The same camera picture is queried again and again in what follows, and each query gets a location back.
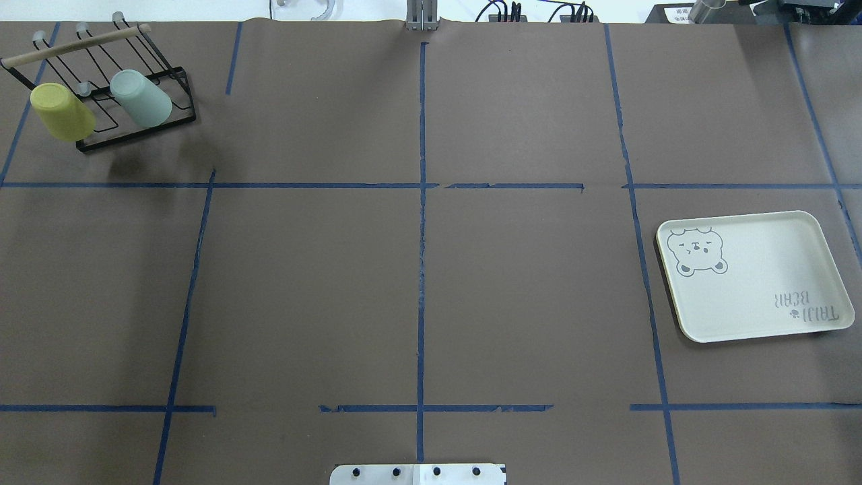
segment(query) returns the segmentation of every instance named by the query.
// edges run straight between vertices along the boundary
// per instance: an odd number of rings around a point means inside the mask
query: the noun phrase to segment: wooden dowel
[[[54,46],[40,51],[28,52],[15,57],[9,57],[7,59],[0,59],[0,64],[7,68],[23,66],[31,62],[36,62],[37,60],[56,57],[58,55],[86,49],[87,47],[99,46],[107,44],[108,42],[120,41],[122,39],[128,39],[129,37],[135,37],[136,35],[147,34],[150,32],[153,32],[153,29],[150,28],[150,24],[142,23],[135,27],[128,27],[122,30],[116,30],[115,32],[96,35],[95,37],[75,41],[70,44],[65,44],[64,46]]]

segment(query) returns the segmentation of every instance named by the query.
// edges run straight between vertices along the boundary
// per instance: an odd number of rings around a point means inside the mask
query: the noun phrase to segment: tray
[[[667,221],[656,243],[679,328],[695,342],[838,330],[855,319],[805,211]]]

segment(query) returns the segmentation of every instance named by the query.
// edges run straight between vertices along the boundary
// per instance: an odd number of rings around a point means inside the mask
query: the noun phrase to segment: cable
[[[568,2],[555,2],[553,0],[541,0],[542,2],[549,3],[560,3],[560,6],[551,14],[551,17],[547,19],[547,23],[553,22],[554,16],[557,15],[557,12],[560,11],[563,7],[569,7],[572,9],[572,14],[569,15],[569,23],[588,23],[593,22],[593,19],[596,18],[596,13],[593,11],[592,7],[587,5],[587,2],[582,3],[568,3]]]
[[[557,15],[557,12],[559,12],[559,11],[560,11],[560,9],[563,9],[564,7],[571,7],[571,8],[572,8],[572,15],[571,15],[571,17],[574,17],[574,16],[575,16],[575,5],[574,5],[573,3],[563,3],[562,5],[560,5],[559,7],[557,7],[557,9],[556,9],[552,14],[551,14],[551,18],[547,19],[547,23],[551,23],[551,22],[553,22],[553,17],[554,17],[555,15]]]
[[[505,5],[505,4],[506,4],[505,2],[503,2],[503,0],[491,0],[490,2],[488,2],[488,4],[487,4],[487,5],[485,5],[485,6],[484,6],[484,8],[483,8],[483,9],[481,9],[481,10],[479,11],[479,15],[477,15],[477,16],[476,16],[476,22],[478,22],[478,21],[479,21],[479,19],[480,19],[480,18],[482,18],[482,14],[483,14],[483,13],[484,13],[488,8],[490,8],[490,6],[491,6],[491,5],[494,5],[495,7],[497,7],[497,21],[498,21],[498,22],[500,22],[500,15],[502,14],[502,11],[500,10],[500,5],[497,5],[497,3],[498,3],[498,2],[499,2],[499,3],[502,3],[503,5]]]

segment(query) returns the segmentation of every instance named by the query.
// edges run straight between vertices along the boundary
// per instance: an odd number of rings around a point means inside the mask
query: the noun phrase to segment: blue tape
[[[439,184],[425,184],[437,187]],[[315,182],[222,182],[215,184],[217,189],[421,189],[422,184],[360,184],[345,183],[315,183]]]
[[[653,355],[655,357],[656,375],[659,379],[659,393],[662,404],[667,404],[667,386],[665,384],[665,368],[661,361],[661,347],[659,346],[659,330],[655,322],[655,309],[653,308],[653,291],[650,287],[649,272],[647,271],[647,256],[644,252],[643,235],[640,230],[640,219],[638,218],[637,199],[634,196],[634,176],[632,174],[631,161],[628,157],[626,138],[622,133],[622,104],[620,103],[620,90],[616,81],[616,67],[614,64],[614,49],[610,42],[610,29],[604,24],[604,40],[608,48],[608,65],[610,69],[610,82],[614,92],[614,105],[616,107],[616,122],[620,133],[620,147],[622,158],[626,161],[626,180],[628,182],[628,199],[632,207],[632,219],[634,221],[634,237],[638,244],[638,256],[640,257],[640,274],[646,290],[646,302],[649,304],[650,327],[653,330]],[[677,446],[673,438],[673,425],[671,413],[664,411],[665,436],[667,438],[667,452],[671,461],[671,475],[674,485],[679,485],[679,466],[677,463]]]
[[[782,189],[782,190],[833,190],[830,184],[626,184],[624,189]]]
[[[427,188],[439,184],[425,184]],[[65,188],[65,189],[206,189],[207,182],[9,182],[8,188]],[[216,189],[418,189],[422,184],[382,183],[364,184],[353,182],[219,182]]]
[[[177,406],[175,413],[216,415],[215,406]],[[2,404],[0,413],[164,413],[167,406],[109,406],[103,404]]]
[[[199,182],[10,182],[8,188],[30,189],[199,189]]]
[[[185,337],[189,330],[189,318],[191,316],[191,299],[195,293],[197,283],[197,272],[201,265],[201,248],[203,247],[203,234],[207,229],[209,218],[209,205],[213,198],[213,181],[216,179],[216,171],[209,175],[209,188],[207,198],[203,203],[203,215],[201,216],[201,229],[197,233],[197,247],[195,248],[195,260],[191,268],[189,279],[189,291],[185,295],[185,310],[183,311],[183,325],[179,331],[179,343],[177,344],[177,356],[173,362],[173,375],[171,377],[171,391],[168,393],[165,422],[162,425],[162,436],[159,442],[159,455],[156,458],[156,471],[153,476],[153,485],[161,483],[162,468],[165,465],[165,451],[167,450],[167,439],[171,432],[171,420],[175,411],[174,402],[177,398],[177,385],[179,384],[179,371],[183,365],[183,351],[185,348]]]
[[[240,53],[240,38],[242,37],[242,22],[236,23],[236,37],[234,38],[234,55],[230,58],[230,72],[228,72],[228,86],[224,93],[230,96],[230,91],[234,87],[234,70],[236,70],[236,57]]]
[[[767,411],[767,410],[843,410],[862,411],[862,403],[839,402],[727,402],[689,404],[633,404],[631,411]]]
[[[578,189],[584,184],[451,184],[447,189]]]
[[[416,339],[416,462],[425,461],[425,49],[419,46],[419,302]]]
[[[54,45],[54,42],[57,41],[57,34],[59,33],[59,22],[54,23],[54,30],[51,32],[51,40],[50,44]],[[42,80],[42,74],[45,73],[45,65],[46,62],[43,60],[41,65],[39,66],[39,71],[36,73],[36,79],[34,80],[35,85],[38,85]],[[4,186],[6,181],[6,174],[9,173],[9,167],[12,165],[12,158],[15,157],[15,151],[18,149],[18,141],[21,140],[21,132],[24,130],[24,124],[27,122],[27,114],[30,112],[30,99],[27,99],[27,103],[24,105],[24,112],[21,114],[21,120],[18,121],[18,128],[15,130],[15,136],[12,138],[12,144],[9,146],[9,152],[6,154],[6,161],[3,164],[3,171],[0,171],[0,187]]]
[[[335,408],[318,406],[321,413],[415,413],[418,406],[411,404],[358,404]],[[544,413],[553,404],[426,404],[424,413]]]
[[[820,129],[820,122],[817,121],[817,115],[814,113],[814,105],[811,104],[808,87],[805,85],[803,72],[799,68],[799,59],[796,57],[796,48],[793,45],[793,36],[790,34],[790,25],[784,25],[784,38],[787,40],[787,48],[790,50],[790,59],[793,61],[793,70],[796,71],[796,79],[799,81],[799,87],[802,89],[803,98],[805,99],[805,107],[808,108],[811,124],[814,126],[814,132],[817,136],[817,144],[820,145],[820,151],[823,153],[823,160],[826,161],[826,167],[829,171],[829,178],[832,180],[832,185],[835,189],[835,196],[838,198],[838,204],[841,212],[844,214],[844,224],[847,226],[847,231],[850,233],[850,240],[853,243],[853,250],[856,252],[856,259],[859,265],[862,266],[862,249],[859,246],[859,237],[856,234],[856,229],[853,227],[853,221],[850,218],[850,212],[847,210],[847,204],[844,202],[844,194],[841,193],[841,188],[838,183],[838,175],[835,173],[835,167],[832,164],[832,157],[829,156],[829,150],[826,148],[826,142],[823,140],[823,133]]]

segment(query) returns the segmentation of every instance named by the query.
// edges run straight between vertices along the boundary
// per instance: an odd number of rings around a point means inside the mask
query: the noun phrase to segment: brown table surface
[[[81,154],[0,76],[3,483],[862,482],[862,327],[693,343],[653,242],[808,211],[862,309],[862,28],[152,37],[198,120],[137,142]]]

